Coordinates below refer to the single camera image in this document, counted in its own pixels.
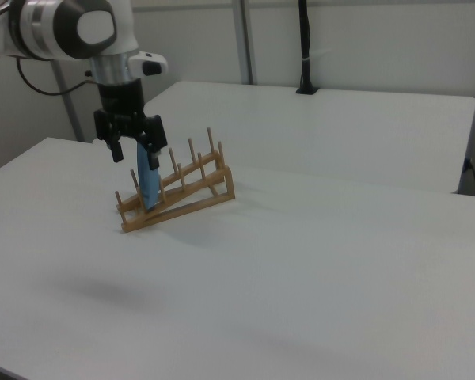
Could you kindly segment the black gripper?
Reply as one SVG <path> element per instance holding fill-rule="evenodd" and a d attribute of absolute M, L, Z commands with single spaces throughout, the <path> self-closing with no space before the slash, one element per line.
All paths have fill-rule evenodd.
<path fill-rule="evenodd" d="M 144 115 L 141 80 L 120 85 L 98 84 L 97 88 L 101 98 L 101 108 L 93 114 L 97 138 L 106 142 L 113 161 L 123 160 L 120 136 L 140 136 L 148 167 L 158 169 L 158 157 L 167 146 L 167 138 L 162 118 L 159 115 L 146 118 Z"/>

